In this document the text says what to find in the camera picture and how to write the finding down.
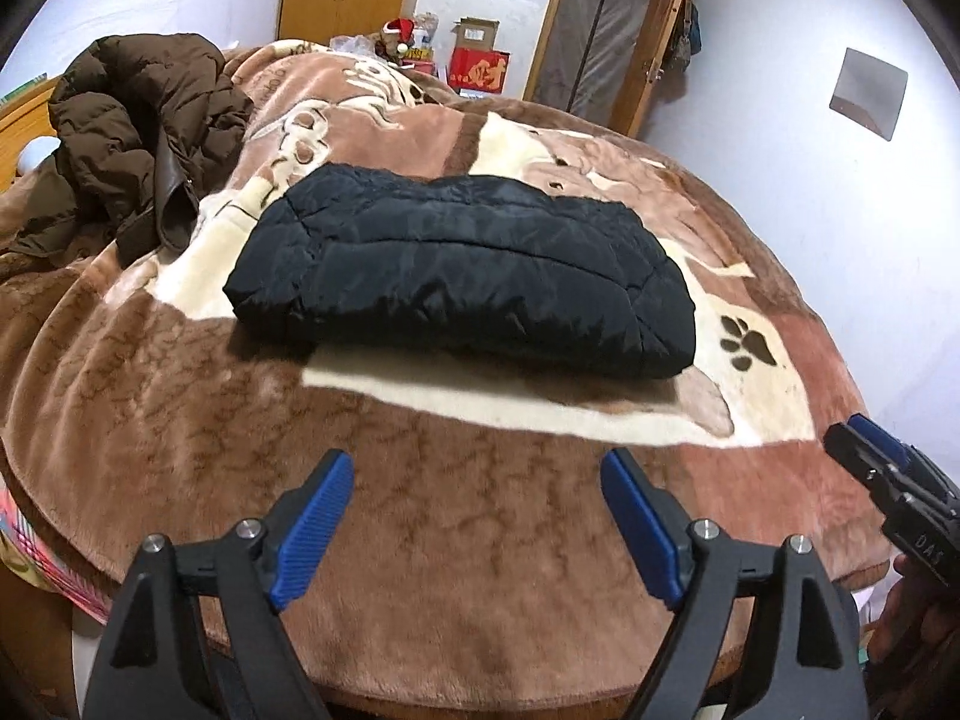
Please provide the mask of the person's right hand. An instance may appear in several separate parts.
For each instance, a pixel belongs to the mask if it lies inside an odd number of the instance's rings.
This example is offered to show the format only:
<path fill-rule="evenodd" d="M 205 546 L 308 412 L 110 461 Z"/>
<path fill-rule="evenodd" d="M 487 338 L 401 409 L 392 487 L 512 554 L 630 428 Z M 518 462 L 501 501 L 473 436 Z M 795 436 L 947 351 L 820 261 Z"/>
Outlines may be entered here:
<path fill-rule="evenodd" d="M 898 580 L 867 645 L 867 692 L 905 700 L 958 634 L 958 595 L 907 554 L 896 556 L 893 570 Z"/>

